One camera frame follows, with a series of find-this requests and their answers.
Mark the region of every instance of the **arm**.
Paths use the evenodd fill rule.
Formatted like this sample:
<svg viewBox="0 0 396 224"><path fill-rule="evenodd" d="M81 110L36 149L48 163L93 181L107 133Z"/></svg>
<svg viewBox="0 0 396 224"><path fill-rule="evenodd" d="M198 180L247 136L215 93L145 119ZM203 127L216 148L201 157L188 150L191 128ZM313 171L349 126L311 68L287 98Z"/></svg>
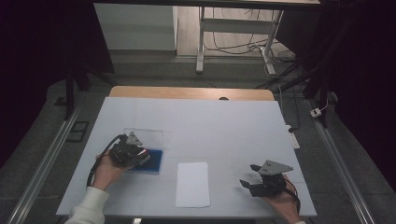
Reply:
<svg viewBox="0 0 396 224"><path fill-rule="evenodd" d="M293 186L287 182L287 189L294 191ZM300 218L297 212L296 202L287 193L282 192L275 197L265 197L263 198L267 201L273 208L279 213L283 219L285 219L289 224L305 224L305 222Z"/></svg>
<svg viewBox="0 0 396 224"><path fill-rule="evenodd" d="M123 171L115 167L108 156L104 156L95 172L92 186L87 188L82 202L72 209L66 224L105 223L103 207L109 196L106 189L120 178Z"/></svg>

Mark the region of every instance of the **white paper sheet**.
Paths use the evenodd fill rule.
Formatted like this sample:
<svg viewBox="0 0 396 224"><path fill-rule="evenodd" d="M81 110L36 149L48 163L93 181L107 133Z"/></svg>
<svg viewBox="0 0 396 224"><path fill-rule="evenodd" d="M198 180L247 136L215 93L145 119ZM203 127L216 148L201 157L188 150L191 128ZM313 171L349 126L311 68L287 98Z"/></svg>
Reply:
<svg viewBox="0 0 396 224"><path fill-rule="evenodd" d="M210 205L206 162L177 165L176 207L208 207Z"/></svg>

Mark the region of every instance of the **white sleeve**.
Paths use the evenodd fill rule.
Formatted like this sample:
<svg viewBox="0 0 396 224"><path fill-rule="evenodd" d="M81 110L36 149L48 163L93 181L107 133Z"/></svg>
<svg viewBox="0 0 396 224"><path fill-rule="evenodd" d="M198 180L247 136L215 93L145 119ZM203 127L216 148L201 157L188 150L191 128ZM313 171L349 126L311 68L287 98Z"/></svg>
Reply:
<svg viewBox="0 0 396 224"><path fill-rule="evenodd" d="M87 188L82 202L70 211L65 224L103 224L105 216L103 207L108 199L108 193L93 187Z"/></svg>

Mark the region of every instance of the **human hand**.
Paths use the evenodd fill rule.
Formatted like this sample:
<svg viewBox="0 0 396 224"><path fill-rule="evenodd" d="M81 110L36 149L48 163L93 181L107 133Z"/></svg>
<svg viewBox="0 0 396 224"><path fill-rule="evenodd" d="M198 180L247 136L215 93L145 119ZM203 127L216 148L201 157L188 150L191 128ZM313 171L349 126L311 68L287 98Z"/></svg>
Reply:
<svg viewBox="0 0 396 224"><path fill-rule="evenodd" d="M106 152L95 171L92 187L105 191L108 186L120 179L125 170L130 168L132 167L120 168L114 166L113 161L108 156L108 152Z"/></svg>
<svg viewBox="0 0 396 224"><path fill-rule="evenodd" d="M294 192L294 187L286 181L286 189ZM282 192L274 197L264 197L266 202L271 204L271 206L290 224L302 221L297 212L297 206L295 200L286 192Z"/></svg>

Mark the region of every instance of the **white table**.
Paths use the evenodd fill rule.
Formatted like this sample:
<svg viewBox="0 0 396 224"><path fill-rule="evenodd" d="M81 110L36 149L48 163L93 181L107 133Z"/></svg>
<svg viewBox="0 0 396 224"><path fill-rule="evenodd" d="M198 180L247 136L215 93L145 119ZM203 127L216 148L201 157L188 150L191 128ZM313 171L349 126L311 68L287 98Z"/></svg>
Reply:
<svg viewBox="0 0 396 224"><path fill-rule="evenodd" d="M269 204L250 196L239 179L259 183L250 164L266 160L294 167L287 172L302 202L301 215L316 211L275 101L215 101L107 97L57 215L66 216L85 195L95 155L125 128L162 130L159 175L124 174L108 192L104 214L122 217L276 216ZM177 164L205 161L211 205L177 208Z"/></svg>

